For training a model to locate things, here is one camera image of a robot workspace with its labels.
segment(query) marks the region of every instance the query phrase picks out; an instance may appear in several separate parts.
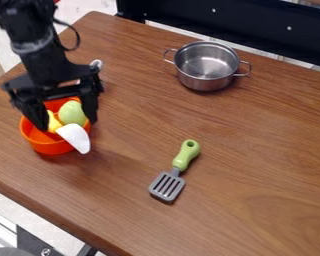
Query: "green spatula handle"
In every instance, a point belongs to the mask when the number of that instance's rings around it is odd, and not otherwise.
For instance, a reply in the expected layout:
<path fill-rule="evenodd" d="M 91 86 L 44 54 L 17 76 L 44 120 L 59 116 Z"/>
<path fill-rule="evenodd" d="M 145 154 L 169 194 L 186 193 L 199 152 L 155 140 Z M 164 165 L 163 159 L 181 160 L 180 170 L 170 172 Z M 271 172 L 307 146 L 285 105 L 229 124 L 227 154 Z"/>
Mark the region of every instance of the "green spatula handle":
<path fill-rule="evenodd" d="M 179 154 L 173 159 L 172 165 L 180 171 L 185 171 L 191 160 L 200 153 L 200 145 L 194 140 L 185 140 Z"/>

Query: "floor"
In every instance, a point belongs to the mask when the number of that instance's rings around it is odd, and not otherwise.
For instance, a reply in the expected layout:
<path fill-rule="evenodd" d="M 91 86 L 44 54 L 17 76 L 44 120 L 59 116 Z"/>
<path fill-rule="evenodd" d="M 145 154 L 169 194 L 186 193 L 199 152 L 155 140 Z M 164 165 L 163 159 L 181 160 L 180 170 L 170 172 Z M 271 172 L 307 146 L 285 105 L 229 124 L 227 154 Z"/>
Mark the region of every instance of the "floor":
<path fill-rule="evenodd" d="M 115 0 L 62 0 L 59 4 L 59 10 L 57 11 L 57 18 L 60 20 L 67 21 L 69 23 L 73 23 L 83 15 L 90 11 L 99 11 L 107 14 L 114 15 L 117 12 L 116 2 Z M 172 27 L 156 24 L 153 22 L 149 23 L 152 26 L 161 27 L 163 29 L 168 29 L 175 31 L 177 33 L 182 33 L 186 35 L 190 35 L 203 40 L 211 40 L 211 41 L 221 41 L 215 38 L 209 38 L 207 36 L 195 34 L 192 32 L 175 29 Z M 64 27 L 57 26 L 58 32 L 61 32 Z M 256 54 L 264 55 L 269 58 L 274 59 L 283 59 L 276 54 L 266 53 L 260 50 L 243 47 L 240 45 L 235 45 L 229 42 L 224 42 L 231 47 L 250 51 Z M 313 65 L 309 63 L 304 63 L 291 59 L 284 59 L 285 61 L 301 65 L 307 68 L 312 68 Z M 19 58 L 10 50 L 9 40 L 5 32 L 0 30 L 0 63 L 4 69 L 4 71 L 10 70 L 17 63 L 19 63 Z M 10 199 L 4 197 L 0 194 L 0 215 L 6 217 L 12 222 L 20 225 L 26 230 L 30 231 L 34 235 L 38 236 L 46 243 L 51 244 L 61 253 L 66 256 L 75 256 L 76 253 L 83 246 L 83 242 L 74 238 L 73 236 L 67 234 L 63 230 L 57 228 L 56 226 L 50 224 L 39 216 L 33 214 L 22 206 L 16 204 Z"/>

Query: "pot handle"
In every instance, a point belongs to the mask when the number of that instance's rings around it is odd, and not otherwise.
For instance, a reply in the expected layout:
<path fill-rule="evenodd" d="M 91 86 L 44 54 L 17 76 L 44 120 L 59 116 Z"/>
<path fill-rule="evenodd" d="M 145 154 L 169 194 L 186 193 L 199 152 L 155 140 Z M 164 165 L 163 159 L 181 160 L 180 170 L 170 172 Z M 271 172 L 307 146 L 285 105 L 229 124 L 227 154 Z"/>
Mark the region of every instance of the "pot handle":
<path fill-rule="evenodd" d="M 248 61 L 241 60 L 240 62 L 248 65 L 248 72 L 244 74 L 233 74 L 233 76 L 250 76 L 251 70 L 253 69 L 252 65 Z"/>
<path fill-rule="evenodd" d="M 166 59 L 166 55 L 167 55 L 167 53 L 169 53 L 169 52 L 177 52 L 177 51 L 178 51 L 177 49 L 167 49 L 167 50 L 164 52 L 164 55 L 163 55 L 164 61 L 166 61 L 166 62 L 171 63 L 171 64 L 174 65 L 174 61 L 171 61 L 171 60 L 169 60 L 169 59 Z"/>

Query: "yellow fruit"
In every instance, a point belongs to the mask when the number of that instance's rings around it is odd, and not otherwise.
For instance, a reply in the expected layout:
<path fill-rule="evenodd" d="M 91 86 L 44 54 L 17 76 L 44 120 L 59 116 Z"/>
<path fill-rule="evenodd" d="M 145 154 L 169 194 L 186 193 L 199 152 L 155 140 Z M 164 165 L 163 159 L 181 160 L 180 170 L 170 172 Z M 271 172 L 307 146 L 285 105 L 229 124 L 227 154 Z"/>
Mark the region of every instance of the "yellow fruit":
<path fill-rule="evenodd" d="M 56 130 L 63 125 L 55 118 L 54 113 L 51 110 L 47 110 L 49 121 L 48 121 L 48 131 L 51 133 L 56 133 Z"/>

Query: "green apple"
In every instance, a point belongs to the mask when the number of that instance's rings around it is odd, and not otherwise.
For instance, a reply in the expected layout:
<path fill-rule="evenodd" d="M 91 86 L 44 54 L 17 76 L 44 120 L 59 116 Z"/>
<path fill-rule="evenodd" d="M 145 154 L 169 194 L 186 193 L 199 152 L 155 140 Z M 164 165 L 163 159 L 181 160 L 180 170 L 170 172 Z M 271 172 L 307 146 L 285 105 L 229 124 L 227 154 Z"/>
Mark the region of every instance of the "green apple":
<path fill-rule="evenodd" d="M 58 112 L 58 118 L 63 125 L 78 124 L 84 126 L 86 116 L 82 110 L 82 104 L 75 100 L 66 102 Z"/>

